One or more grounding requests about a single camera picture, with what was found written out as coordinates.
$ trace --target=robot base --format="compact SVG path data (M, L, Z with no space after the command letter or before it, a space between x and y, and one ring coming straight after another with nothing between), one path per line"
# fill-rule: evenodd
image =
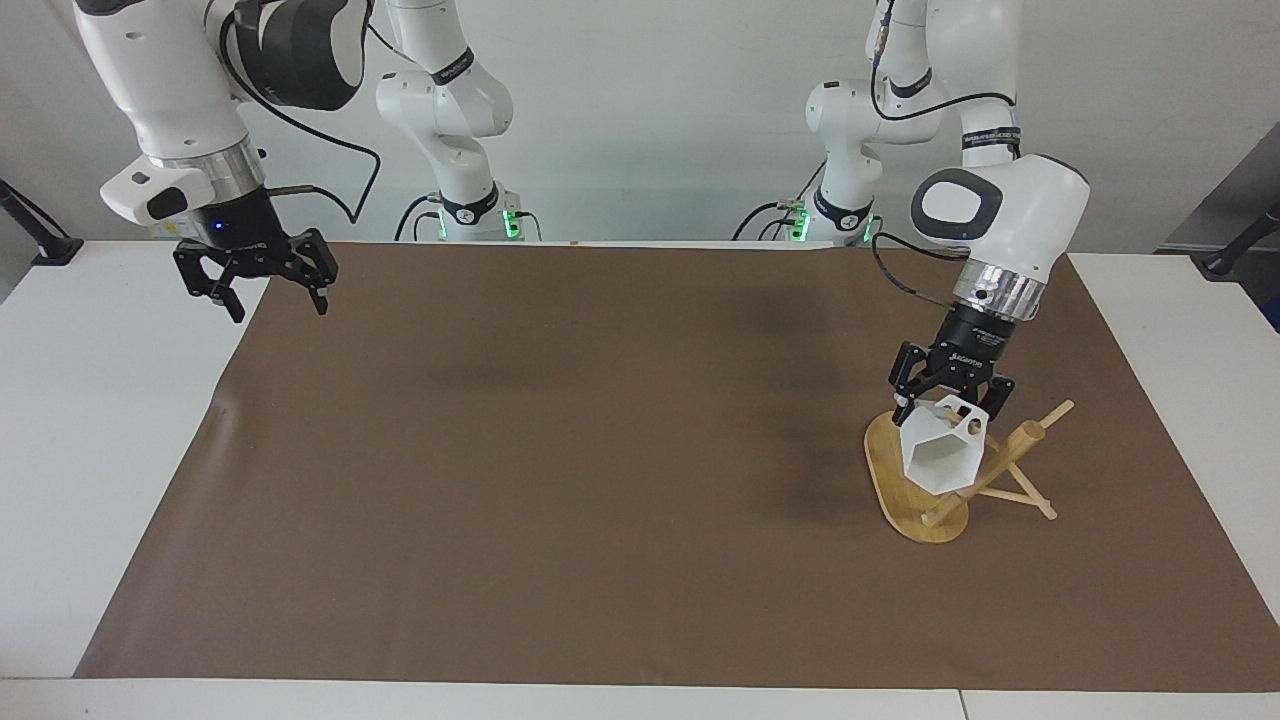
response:
M525 240L524 219L520 218L520 195L498 186L502 192L499 206L486 213L474 225L456 222L448 213L440 211L438 237L442 242L522 242Z

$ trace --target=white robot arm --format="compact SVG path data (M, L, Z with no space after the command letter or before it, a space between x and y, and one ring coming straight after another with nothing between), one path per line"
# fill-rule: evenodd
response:
M250 94L228 73L276 104L340 108L360 86L371 10L371 0L76 0L84 46L142 150L102 199L138 224L191 219L200 241L178 245L179 273L234 322L244 318L234 278L284 277L323 314L338 264L319 231L282 228L236 111Z
M511 94L476 60L454 0L388 0L387 9L402 51L421 69L384 76L378 111L426 155L442 238L518 240L520 197L494 181L476 142L511 127Z
M809 237L840 243L860 236L870 215L881 167L867 143L932 140L941 110L959 106L963 167L925 179L911 223L968 260L934 343L904 343L893 364L899 425L938 387L998 414L1014 383L995 364L1016 323L1034 318L1088 202L1089 184L1074 168L1021 156L1014 117L1021 8L1021 0L879 0L867 40L874 81L824 83L809 99L810 128L828 151L826 176L805 199Z

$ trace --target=wooden base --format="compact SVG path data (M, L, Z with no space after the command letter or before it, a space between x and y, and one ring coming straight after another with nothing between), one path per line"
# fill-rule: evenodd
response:
M988 437L988 452L982 460L974 483L937 497L906 479L902 470L902 436L893 424L893 414L884 413L876 418L867 428L863 448L867 451L867 465L872 470L876 497L879 498L884 518L895 530L915 542L933 544L960 537L969 525L969 501L979 495L1032 505L1038 507L1044 518L1056 519L1057 511L1018 466L1018 460L1039 445L1044 439L1044 430L1061 420L1073 407L1074 402L1064 401L1043 420L1027 420L1018 425L1005 442L996 442ZM959 415L952 418L952 423L959 421L961 421ZM1014 478L1023 493L991 487L991 483L1005 473Z
M867 451L867 465L872 470L872 483L876 484L876 497L895 530L927 544L941 544L960 537L969 525L968 505L956 507L937 525L925 527L923 516L938 503L938 498L902 474L902 445L892 413L884 413L872 421L863 447Z

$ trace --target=brown table mat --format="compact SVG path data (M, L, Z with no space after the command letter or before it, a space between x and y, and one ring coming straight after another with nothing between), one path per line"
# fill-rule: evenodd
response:
M338 254L326 318L268 288L77 676L1280 691L1068 261L993 428L1079 404L1023 462L1061 519L979 498L922 547L861 436L942 313L868 252Z

